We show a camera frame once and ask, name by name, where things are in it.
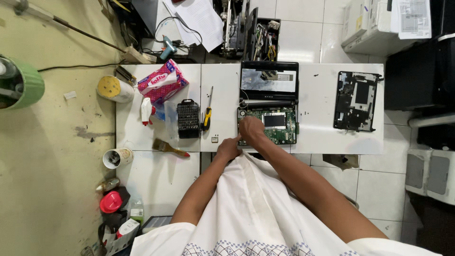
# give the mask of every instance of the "green bucket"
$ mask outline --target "green bucket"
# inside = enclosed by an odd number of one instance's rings
[[[20,99],[13,105],[0,109],[0,111],[25,108],[39,101],[44,95],[44,81],[38,71],[28,63],[11,59],[4,55],[0,55],[0,57],[10,60],[16,65],[24,84],[24,91]]]

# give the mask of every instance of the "motherboard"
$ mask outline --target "motherboard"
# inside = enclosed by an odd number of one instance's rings
[[[247,116],[256,117],[263,122],[264,133],[273,143],[277,145],[296,144],[298,122],[296,122],[295,107],[238,108],[237,124]],[[248,146],[242,139],[238,145]]]

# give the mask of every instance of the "wall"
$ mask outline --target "wall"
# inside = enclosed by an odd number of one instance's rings
[[[73,26],[124,47],[96,0],[31,0]],[[0,53],[32,64],[119,62],[115,49],[60,25],[0,4]],[[0,111],[0,248],[2,255],[79,255],[96,249],[100,224],[95,187],[112,175],[101,156],[115,147],[115,104],[100,98],[99,79],[113,67],[41,73],[45,94],[33,106]],[[76,91],[65,100],[63,94]]]

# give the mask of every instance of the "pink tissue package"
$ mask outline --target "pink tissue package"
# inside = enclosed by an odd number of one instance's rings
[[[163,104],[189,82],[173,60],[168,60],[160,69],[138,82],[137,88],[152,104]]]

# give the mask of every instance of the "laptop screen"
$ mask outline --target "laptop screen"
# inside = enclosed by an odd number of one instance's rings
[[[258,71],[256,69],[242,69],[242,90],[295,92],[296,71]]]

